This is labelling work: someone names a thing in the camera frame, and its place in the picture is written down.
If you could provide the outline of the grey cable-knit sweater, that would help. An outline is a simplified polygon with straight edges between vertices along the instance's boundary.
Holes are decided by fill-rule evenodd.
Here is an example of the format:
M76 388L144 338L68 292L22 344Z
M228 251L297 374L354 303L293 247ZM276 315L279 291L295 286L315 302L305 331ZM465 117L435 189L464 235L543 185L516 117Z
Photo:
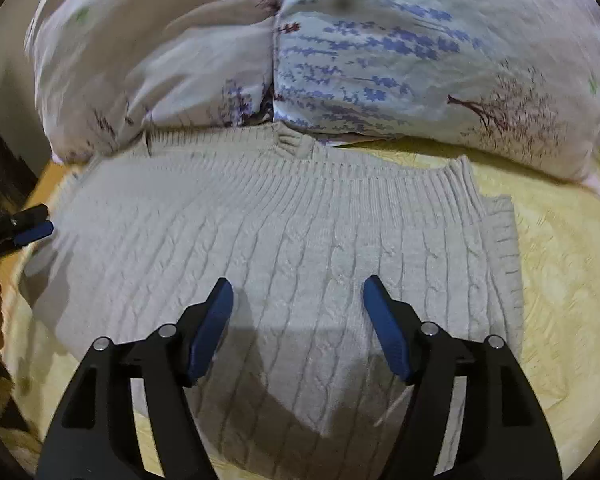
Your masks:
M449 334L519 351L515 211L465 157L412 169L282 125L154 134L66 185L21 284L75 356L177 320L219 278L234 309L189 399L213 453L270 479L371 479L410 396L366 278Z

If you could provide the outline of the yellow patterned bed sheet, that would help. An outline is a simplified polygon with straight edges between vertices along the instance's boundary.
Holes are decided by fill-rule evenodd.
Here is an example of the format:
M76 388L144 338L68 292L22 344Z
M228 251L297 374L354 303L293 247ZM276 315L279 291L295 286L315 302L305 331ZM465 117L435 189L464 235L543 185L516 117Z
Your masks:
M527 373L570 478L600 459L600 197L509 160L469 151L480 190L516 209L524 280ZM46 433L76 359L32 316L20 275L26 258L0 266L6 365L34 434Z

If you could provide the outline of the pink floral pillow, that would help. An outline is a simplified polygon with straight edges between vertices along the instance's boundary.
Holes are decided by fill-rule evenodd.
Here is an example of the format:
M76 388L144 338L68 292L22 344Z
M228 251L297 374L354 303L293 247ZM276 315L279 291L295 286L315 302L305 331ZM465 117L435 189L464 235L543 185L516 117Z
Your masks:
M157 128L241 126L273 81L276 0L41 0L24 40L53 158Z

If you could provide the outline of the blue floral pillow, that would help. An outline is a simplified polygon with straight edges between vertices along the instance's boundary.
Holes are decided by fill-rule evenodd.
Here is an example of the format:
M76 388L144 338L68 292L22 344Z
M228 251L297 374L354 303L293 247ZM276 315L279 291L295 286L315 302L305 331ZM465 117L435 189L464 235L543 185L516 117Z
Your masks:
M282 0L274 114L469 146L600 195L596 0Z

